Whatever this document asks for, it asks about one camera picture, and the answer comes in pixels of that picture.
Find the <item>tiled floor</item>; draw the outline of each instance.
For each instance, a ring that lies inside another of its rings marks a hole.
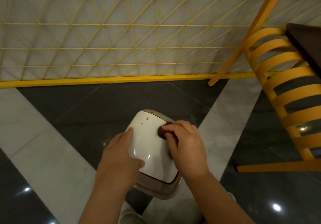
[[[317,223],[320,174],[234,170],[299,158],[260,92],[256,79],[1,89],[0,223],[77,223],[104,147],[142,109],[198,126],[210,171],[257,223]],[[132,189],[122,210],[131,208],[156,224],[202,217],[184,182],[166,201]]]

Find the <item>chair leg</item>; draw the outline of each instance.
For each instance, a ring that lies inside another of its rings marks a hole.
[[[320,172],[321,159],[310,161],[295,161],[295,162],[282,162],[270,163],[259,165],[243,165],[238,166],[237,170],[241,172]]]
[[[232,54],[232,57],[224,64],[219,72],[208,82],[209,86],[213,86],[223,75],[225,75],[232,67],[232,65],[239,59],[242,54],[243,42],[235,49]]]

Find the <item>yellow wire mesh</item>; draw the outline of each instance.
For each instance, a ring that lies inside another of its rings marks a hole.
[[[0,81],[215,73],[263,1],[0,0]],[[264,26],[320,25],[320,1],[280,0]]]

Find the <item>person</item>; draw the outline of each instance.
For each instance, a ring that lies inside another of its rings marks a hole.
[[[177,170],[191,190],[208,224],[253,224],[209,172],[206,151],[196,126],[179,120],[162,127]],[[133,129],[116,135],[104,149],[92,194],[79,224],[116,224],[126,193],[135,185],[144,161],[129,157]]]

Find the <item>yellow chair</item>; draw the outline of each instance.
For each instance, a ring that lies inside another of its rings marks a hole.
[[[302,86],[284,92],[281,95],[277,95],[274,91],[274,88],[278,85],[289,80],[300,77],[316,76],[315,72],[310,68],[310,66],[299,66],[299,64],[302,64],[304,59],[288,40],[279,37],[263,44],[256,44],[257,41],[267,36],[285,35],[284,30],[281,28],[265,28],[260,30],[278,1],[279,0],[265,0],[245,38],[236,48],[230,60],[221,68],[215,77],[210,80],[209,85],[212,86],[224,74],[226,74],[231,66],[237,61],[239,56],[244,53],[283,126],[290,138],[293,140],[303,161],[238,166],[238,172],[321,171],[321,159],[315,159],[310,151],[310,148],[321,147],[321,133],[301,136],[299,129],[297,128],[297,125],[301,123],[321,119],[321,105],[291,114],[288,114],[284,108],[285,105],[293,101],[310,96],[321,95],[321,84]],[[275,55],[260,64],[257,63],[257,60],[261,55],[275,50],[288,51]],[[264,74],[276,65],[297,60],[299,61],[298,66],[280,72],[269,80]]]

